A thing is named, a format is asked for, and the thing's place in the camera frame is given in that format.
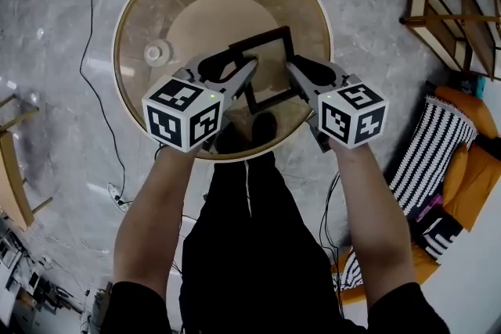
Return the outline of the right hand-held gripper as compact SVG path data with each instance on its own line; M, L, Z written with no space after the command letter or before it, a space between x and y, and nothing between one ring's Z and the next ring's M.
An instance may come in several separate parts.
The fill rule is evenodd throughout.
M384 131L388 101L372 86L335 63L297 56L287 62L290 83L313 110L311 131L325 152L328 140L353 149Z

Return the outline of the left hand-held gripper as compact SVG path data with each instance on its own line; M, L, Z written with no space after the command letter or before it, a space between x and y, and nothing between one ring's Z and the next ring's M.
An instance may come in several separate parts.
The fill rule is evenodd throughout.
M227 49L203 59L197 56L172 75L163 75L142 97L146 131L152 139L190 152L217 133L225 102L233 102L250 83L258 59ZM234 69L223 77L225 68ZM202 81L225 81L221 92Z

